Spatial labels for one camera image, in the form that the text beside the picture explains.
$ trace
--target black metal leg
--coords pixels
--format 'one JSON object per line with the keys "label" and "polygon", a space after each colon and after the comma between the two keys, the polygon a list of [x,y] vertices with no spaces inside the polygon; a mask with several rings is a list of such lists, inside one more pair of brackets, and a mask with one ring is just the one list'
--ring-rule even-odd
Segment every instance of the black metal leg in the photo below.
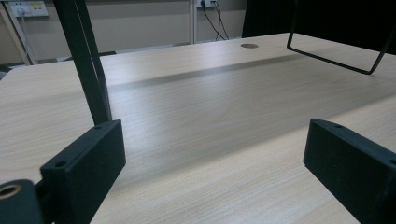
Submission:
{"label": "black metal leg", "polygon": [[294,14],[294,19],[293,19],[293,22],[292,22],[292,25],[291,25],[291,28],[290,28],[290,35],[289,35],[289,39],[288,39],[287,48],[289,50],[295,51],[297,53],[301,53],[301,54],[303,54],[305,56],[308,56],[308,57],[319,59],[319,60],[324,61],[326,63],[332,63],[332,64],[335,64],[335,65],[344,67],[346,69],[350,69],[350,70],[355,71],[355,72],[363,73],[364,75],[371,75],[375,71],[375,69],[378,67],[379,63],[381,62],[382,57],[384,57],[385,53],[387,52],[389,45],[391,44],[392,40],[396,36],[396,25],[395,25],[393,27],[393,30],[390,32],[386,43],[382,47],[378,57],[376,58],[373,67],[369,71],[366,71],[366,70],[363,70],[363,69],[360,69],[360,68],[357,68],[357,67],[353,67],[353,66],[344,64],[344,63],[339,63],[339,62],[336,62],[336,61],[333,61],[333,60],[330,60],[330,59],[326,59],[326,58],[320,57],[318,55],[311,54],[311,53],[308,53],[308,52],[305,52],[305,51],[302,51],[302,50],[299,50],[299,49],[294,49],[291,46],[291,42],[292,42],[292,39],[293,39],[295,28],[297,26],[297,20],[298,20],[298,17],[299,17],[299,13],[300,13],[300,8],[299,8],[299,4],[297,3],[296,4],[296,9],[295,9],[295,14]]}
{"label": "black metal leg", "polygon": [[84,0],[54,0],[94,124],[112,120],[106,78]]}

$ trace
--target electrical outlet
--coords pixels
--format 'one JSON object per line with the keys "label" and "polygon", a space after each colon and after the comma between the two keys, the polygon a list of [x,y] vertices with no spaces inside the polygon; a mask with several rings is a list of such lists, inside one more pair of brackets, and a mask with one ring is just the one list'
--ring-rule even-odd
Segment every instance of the electrical outlet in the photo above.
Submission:
{"label": "electrical outlet", "polygon": [[15,17],[21,17],[21,12],[24,12],[24,17],[49,15],[44,1],[9,2],[9,5]]}
{"label": "electrical outlet", "polygon": [[[201,1],[202,0],[197,0],[197,7],[202,7]],[[213,1],[213,0],[204,0],[204,1],[205,1],[205,8],[207,8],[207,7],[215,7],[216,5],[215,5],[214,2],[217,2],[216,0],[215,1]]]}
{"label": "electrical outlet", "polygon": [[32,17],[32,12],[27,2],[9,2],[9,5],[15,17],[21,17],[22,13],[24,13],[23,17]]}

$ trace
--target round desk hole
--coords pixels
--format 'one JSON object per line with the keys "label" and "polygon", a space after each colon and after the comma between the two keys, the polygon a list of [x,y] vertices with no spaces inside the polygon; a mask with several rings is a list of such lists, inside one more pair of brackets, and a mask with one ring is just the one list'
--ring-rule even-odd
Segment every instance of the round desk hole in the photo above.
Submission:
{"label": "round desk hole", "polygon": [[255,44],[243,44],[241,47],[245,49],[257,49],[259,46]]}
{"label": "round desk hole", "polygon": [[21,185],[8,185],[0,189],[0,200],[14,196],[22,189]]}

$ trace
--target wooden desk surface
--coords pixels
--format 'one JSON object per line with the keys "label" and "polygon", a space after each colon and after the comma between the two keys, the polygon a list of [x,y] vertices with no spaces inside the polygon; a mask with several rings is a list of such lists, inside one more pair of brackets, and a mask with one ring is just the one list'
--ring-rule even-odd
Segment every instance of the wooden desk surface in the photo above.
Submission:
{"label": "wooden desk surface", "polygon": [[[357,223],[304,167],[311,118],[395,151],[396,57],[372,76],[286,50],[286,35],[103,57],[127,165],[92,223]],[[243,49],[243,43],[257,49]],[[373,53],[301,36],[294,47],[369,66]],[[71,62],[0,81],[0,182],[91,126]]]}

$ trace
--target black curtain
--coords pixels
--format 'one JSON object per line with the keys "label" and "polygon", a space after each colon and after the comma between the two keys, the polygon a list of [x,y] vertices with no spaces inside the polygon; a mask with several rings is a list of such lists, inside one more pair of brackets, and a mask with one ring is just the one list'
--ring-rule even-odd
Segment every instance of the black curtain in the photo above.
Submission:
{"label": "black curtain", "polygon": [[[304,0],[299,9],[296,33],[377,51],[396,24],[396,0]],[[242,37],[288,33],[294,11],[295,0],[248,0]]]}

